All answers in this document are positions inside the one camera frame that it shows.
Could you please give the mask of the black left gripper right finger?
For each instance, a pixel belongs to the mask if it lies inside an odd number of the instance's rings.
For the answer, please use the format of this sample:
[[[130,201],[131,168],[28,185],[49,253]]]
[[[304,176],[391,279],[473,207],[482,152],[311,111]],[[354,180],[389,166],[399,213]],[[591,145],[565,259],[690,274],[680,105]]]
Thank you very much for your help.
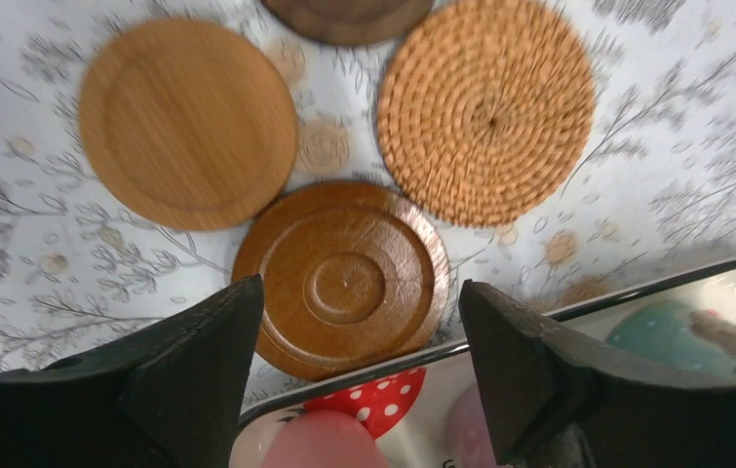
[[[459,296],[495,460],[517,467],[736,467],[736,383],[678,370],[519,306]]]

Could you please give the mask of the woven rattan coaster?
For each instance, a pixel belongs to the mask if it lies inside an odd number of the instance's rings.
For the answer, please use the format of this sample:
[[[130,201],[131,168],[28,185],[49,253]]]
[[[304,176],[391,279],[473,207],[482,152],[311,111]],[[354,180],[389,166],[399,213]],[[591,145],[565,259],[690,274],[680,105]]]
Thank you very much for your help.
[[[413,202],[455,225],[495,227],[565,181],[596,108],[579,34],[538,1],[456,1],[389,61],[376,134]]]

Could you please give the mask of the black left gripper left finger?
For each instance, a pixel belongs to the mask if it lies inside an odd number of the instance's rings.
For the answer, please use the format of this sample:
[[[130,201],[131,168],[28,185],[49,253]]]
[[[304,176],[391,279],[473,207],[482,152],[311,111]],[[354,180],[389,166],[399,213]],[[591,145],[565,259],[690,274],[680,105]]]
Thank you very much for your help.
[[[0,467],[225,467],[262,319],[244,278],[42,370],[0,372]]]

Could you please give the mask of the brown ridged coaster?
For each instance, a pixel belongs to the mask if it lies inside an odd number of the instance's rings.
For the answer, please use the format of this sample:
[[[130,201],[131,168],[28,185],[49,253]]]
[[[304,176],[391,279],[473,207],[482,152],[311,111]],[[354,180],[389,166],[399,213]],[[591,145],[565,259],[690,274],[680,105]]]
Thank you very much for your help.
[[[422,348],[449,295],[444,242],[397,192],[356,180],[293,191],[252,224],[232,269],[259,275],[257,353],[319,381]]]

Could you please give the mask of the dark walnut coaster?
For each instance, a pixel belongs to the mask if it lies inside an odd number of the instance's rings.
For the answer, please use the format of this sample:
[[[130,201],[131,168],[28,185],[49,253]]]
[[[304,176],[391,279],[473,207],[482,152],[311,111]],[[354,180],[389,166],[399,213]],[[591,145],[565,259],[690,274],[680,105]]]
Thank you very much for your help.
[[[262,0],[296,34],[333,46],[367,46],[397,38],[420,23],[433,0]]]

